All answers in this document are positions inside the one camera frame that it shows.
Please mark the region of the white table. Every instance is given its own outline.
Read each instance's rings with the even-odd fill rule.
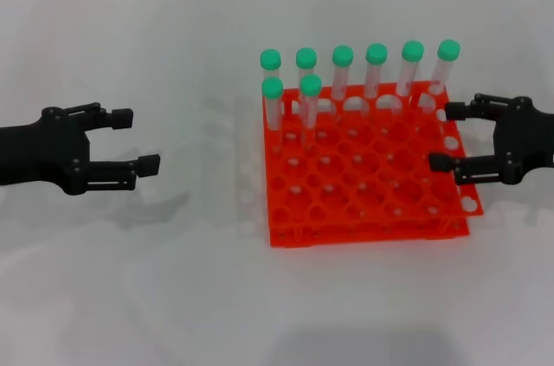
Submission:
[[[462,55],[451,98],[527,94],[554,112],[554,0],[0,0],[0,125],[48,105],[131,107],[93,158],[161,151],[135,192],[2,188],[3,366],[524,366],[554,358],[554,171],[479,188],[453,241],[272,249],[263,224],[261,71],[283,56],[408,39],[428,77]],[[460,125],[471,154],[492,126]]]

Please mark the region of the green cap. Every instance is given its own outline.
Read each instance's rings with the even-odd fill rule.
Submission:
[[[371,65],[382,65],[387,60],[387,47],[381,43],[373,43],[367,48],[365,52],[365,59]]]
[[[283,95],[283,82],[275,76],[264,79],[261,83],[261,94],[269,100],[277,100]]]
[[[275,70],[280,67],[280,54],[274,48],[261,52],[260,64],[265,70]]]
[[[332,51],[332,62],[336,66],[349,67],[354,60],[354,51],[348,46],[337,46]]]
[[[321,79],[316,74],[307,74],[300,81],[300,91],[304,96],[319,96]]]
[[[300,69],[312,69],[317,61],[318,56],[312,48],[301,48],[296,52],[296,66]]]
[[[442,61],[455,61],[460,55],[460,44],[456,40],[445,40],[436,53]]]
[[[416,40],[410,40],[404,44],[402,58],[405,61],[420,61],[423,57],[423,45]]]

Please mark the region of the test tube rack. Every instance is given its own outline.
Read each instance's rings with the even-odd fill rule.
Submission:
[[[402,98],[396,83],[385,83],[377,98],[365,100],[364,86],[350,85],[341,101],[324,87],[319,103],[327,108],[319,110],[307,148],[297,88],[283,94],[280,132],[267,128],[264,107],[272,247],[469,235],[467,217],[483,214],[475,186],[457,186],[451,174],[429,169],[431,151],[465,152],[456,123],[445,118],[447,91],[431,95],[428,86],[413,82]],[[350,109],[356,101],[366,102],[369,114]]]

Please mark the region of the white tabletop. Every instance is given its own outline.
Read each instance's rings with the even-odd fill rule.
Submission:
[[[554,112],[554,0],[0,0],[0,126],[45,106],[131,107],[95,159],[160,151],[135,192],[0,189],[3,366],[524,366],[554,357],[554,171],[479,188],[472,235],[267,244],[259,54],[461,42],[451,98]],[[459,125],[471,154],[492,126]]]

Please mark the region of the green test tube cap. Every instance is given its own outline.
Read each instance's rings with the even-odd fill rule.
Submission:
[[[300,69],[313,69],[318,61],[318,55],[312,48],[301,48],[296,52],[296,66]]]
[[[437,54],[442,61],[455,61],[460,55],[460,44],[456,40],[445,40],[439,46]]]
[[[332,62],[335,66],[349,67],[354,60],[354,50],[349,46],[337,46],[332,51]]]
[[[304,96],[319,96],[321,87],[321,78],[316,74],[307,74],[300,81],[300,91]]]
[[[387,61],[387,47],[381,43],[372,43],[365,52],[365,59],[374,66],[383,65]]]
[[[261,83],[261,94],[268,100],[277,100],[283,96],[283,82],[281,79],[272,76]]]
[[[275,70],[280,67],[280,53],[274,48],[268,48],[261,52],[261,67],[265,70]]]
[[[410,40],[404,44],[402,58],[405,61],[420,61],[423,57],[423,45],[417,40]]]

